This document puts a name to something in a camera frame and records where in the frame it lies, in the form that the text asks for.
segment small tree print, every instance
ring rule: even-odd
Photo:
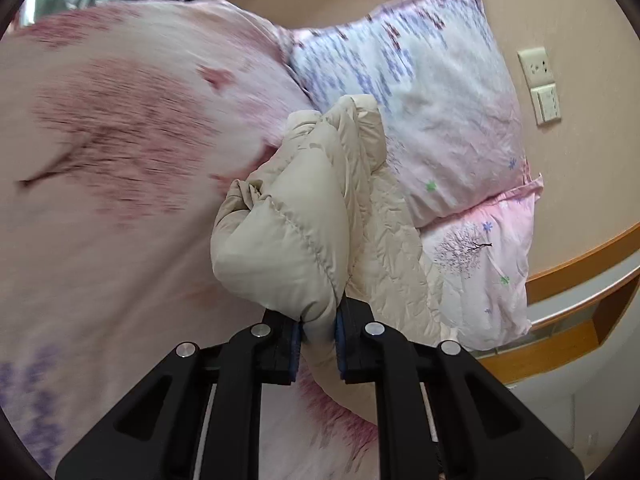
[[[449,231],[435,250],[434,262],[451,274],[469,278],[480,263],[480,251],[491,247],[485,243],[476,224],[464,224]]]
[[[69,176],[121,221],[181,209],[216,133],[187,85],[133,60],[101,59],[46,86],[34,110],[66,135],[49,164],[18,187]]]

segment pillowcase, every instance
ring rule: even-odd
[[[289,63],[321,112],[344,94],[380,103],[416,227],[522,182],[520,109],[482,0],[395,0],[291,35]]]
[[[542,176],[420,231],[423,266],[443,322],[488,350],[525,335],[533,209]]]
[[[228,183],[311,107],[273,29],[140,2],[0,41],[0,404],[47,471],[175,345],[261,319],[209,237]]]

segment cream-colored fabric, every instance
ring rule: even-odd
[[[301,319],[314,379],[371,421],[372,385],[347,386],[338,376],[333,330],[343,292],[413,341],[450,337],[432,310],[420,238],[385,160],[372,96],[342,97],[324,116],[293,113],[271,160],[232,184],[211,237],[217,279]]]

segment wall socket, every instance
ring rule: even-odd
[[[553,83],[554,74],[551,72],[549,56],[543,46],[519,50],[518,57],[522,65],[524,77],[527,79],[529,89]]]

